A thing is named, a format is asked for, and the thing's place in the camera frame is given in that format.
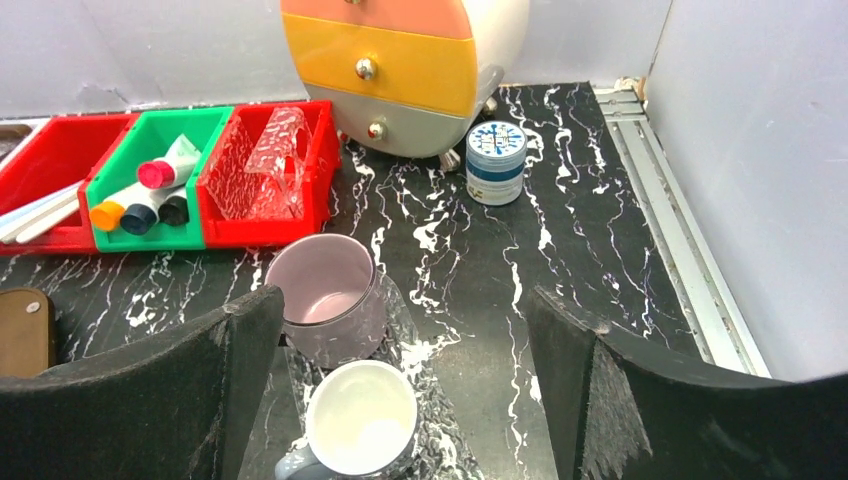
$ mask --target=cup handle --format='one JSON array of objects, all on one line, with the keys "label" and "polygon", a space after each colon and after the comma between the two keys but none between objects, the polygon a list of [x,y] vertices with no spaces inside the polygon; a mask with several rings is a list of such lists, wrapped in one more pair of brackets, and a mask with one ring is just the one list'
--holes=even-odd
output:
[{"label": "cup handle", "polygon": [[307,445],[281,458],[274,467],[274,477],[277,480],[288,480],[304,468],[320,463],[315,453],[312,452],[312,448]]}]

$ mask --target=cup rim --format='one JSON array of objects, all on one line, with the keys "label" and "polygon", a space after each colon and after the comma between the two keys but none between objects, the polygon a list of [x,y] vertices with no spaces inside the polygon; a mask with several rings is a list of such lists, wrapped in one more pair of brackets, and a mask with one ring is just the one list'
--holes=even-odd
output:
[{"label": "cup rim", "polygon": [[[338,465],[333,465],[332,461],[327,462],[328,455],[325,455],[325,452],[323,452],[320,448],[316,449],[315,444],[313,443],[313,439],[314,439],[313,433],[314,433],[314,429],[315,429],[315,407],[314,407],[314,405],[316,405],[316,403],[313,400],[316,399],[316,398],[320,399],[320,395],[323,394],[324,390],[329,388],[328,385],[331,383],[330,381],[333,380],[334,377],[341,376],[342,374],[344,374],[348,370],[353,370],[355,368],[363,367],[363,366],[377,367],[377,368],[380,368],[382,370],[385,370],[385,371],[391,373],[392,376],[395,377],[400,382],[401,385],[403,385],[403,391],[404,391],[404,393],[406,393],[407,399],[414,406],[413,413],[412,413],[412,419],[411,419],[412,420],[412,428],[410,428],[409,436],[406,438],[406,441],[403,442],[403,444],[397,446],[397,450],[393,451],[394,456],[391,459],[389,459],[388,462],[385,465],[380,465],[380,466],[376,467],[374,470],[369,470],[367,472],[345,470],[345,469],[338,468]],[[401,372],[395,366],[393,366],[389,363],[386,363],[386,362],[381,362],[379,360],[356,360],[356,361],[353,361],[351,363],[342,365],[341,367],[333,370],[332,372],[330,372],[329,375],[327,375],[324,378],[324,380],[321,383],[318,384],[317,387],[315,387],[315,391],[312,393],[312,397],[309,400],[309,405],[306,407],[306,416],[305,417],[306,418],[304,420],[304,423],[305,423],[306,438],[309,441],[309,446],[312,449],[312,452],[315,454],[315,457],[318,458],[318,460],[322,464],[324,464],[325,466],[327,466],[328,468],[330,468],[334,472],[340,473],[342,475],[353,475],[353,476],[369,475],[369,474],[372,474],[376,471],[379,471],[381,468],[385,468],[386,466],[391,465],[391,463],[393,461],[395,461],[401,454],[403,454],[404,450],[406,450],[407,446],[409,445],[409,442],[415,436],[415,432],[417,430],[417,425],[418,425],[418,399],[415,397],[415,389],[412,387],[412,383],[406,378],[406,376],[403,374],[403,372]]]},{"label": "cup rim", "polygon": [[332,318],[328,318],[327,320],[322,320],[320,322],[315,322],[315,323],[292,322],[291,320],[286,318],[286,312],[285,312],[285,309],[283,309],[283,324],[284,325],[291,325],[293,327],[317,327],[317,326],[327,325],[327,324],[333,323],[333,322],[339,320],[340,318],[349,315],[351,312],[353,312],[354,310],[359,308],[359,306],[362,305],[362,302],[364,302],[365,299],[368,297],[368,294],[371,293],[371,290],[374,289],[374,286],[376,284],[376,281],[377,281],[377,264],[374,262],[374,257],[372,257],[371,253],[368,251],[368,247],[366,247],[362,242],[360,242],[359,240],[357,240],[357,239],[355,239],[351,236],[343,235],[343,234],[340,234],[340,233],[313,233],[313,234],[307,235],[307,236],[305,236],[305,237],[303,237],[299,240],[295,240],[294,242],[286,245],[285,247],[283,247],[282,250],[277,252],[277,254],[274,256],[274,259],[271,260],[271,263],[268,264],[268,270],[265,272],[265,285],[273,285],[273,283],[268,282],[268,276],[271,274],[271,270],[274,269],[274,266],[277,264],[277,262],[280,261],[281,258],[283,258],[283,254],[286,252],[286,250],[288,250],[292,247],[295,247],[295,246],[297,246],[301,243],[306,243],[307,241],[318,238],[318,237],[341,238],[341,239],[344,239],[345,241],[354,243],[357,247],[362,249],[362,252],[365,254],[366,257],[368,257],[368,263],[371,266],[371,277],[368,279],[368,288],[366,288],[365,291],[362,292],[362,296],[360,296],[359,300],[357,300],[356,303],[351,305],[350,308],[348,308],[344,312],[342,312],[342,313],[340,313],[340,314],[338,314],[338,315],[336,315]]}]

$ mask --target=drawer knob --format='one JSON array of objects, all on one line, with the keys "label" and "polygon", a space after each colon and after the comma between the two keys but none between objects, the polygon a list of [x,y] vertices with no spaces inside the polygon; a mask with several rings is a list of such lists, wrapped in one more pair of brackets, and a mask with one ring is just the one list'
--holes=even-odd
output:
[{"label": "drawer knob", "polygon": [[356,76],[363,80],[371,80],[377,74],[377,63],[370,58],[360,58],[356,62]]},{"label": "drawer knob", "polygon": [[374,140],[382,140],[386,136],[386,126],[380,122],[374,122],[368,126],[368,137]]}]

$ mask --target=black cap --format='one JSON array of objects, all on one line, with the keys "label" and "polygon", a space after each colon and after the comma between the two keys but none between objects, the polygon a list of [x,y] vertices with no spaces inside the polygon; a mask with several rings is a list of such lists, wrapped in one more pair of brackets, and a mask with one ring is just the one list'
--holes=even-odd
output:
[{"label": "black cap", "polygon": [[144,235],[149,232],[159,219],[156,212],[147,205],[134,203],[127,208],[121,217],[121,228],[133,235]]},{"label": "black cap", "polygon": [[159,206],[159,220],[172,227],[188,223],[188,200],[178,196],[169,197]]}]

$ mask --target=white wall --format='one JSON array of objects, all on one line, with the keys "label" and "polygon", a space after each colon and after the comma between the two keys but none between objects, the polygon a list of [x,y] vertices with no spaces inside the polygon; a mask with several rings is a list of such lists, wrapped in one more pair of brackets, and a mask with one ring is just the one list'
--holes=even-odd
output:
[{"label": "white wall", "polygon": [[848,371],[848,3],[675,0],[648,81],[675,176],[778,378]]},{"label": "white wall", "polygon": [[[611,85],[647,73],[671,0],[531,3],[505,81]],[[0,35],[0,117],[305,97],[278,0],[9,1]]]}]

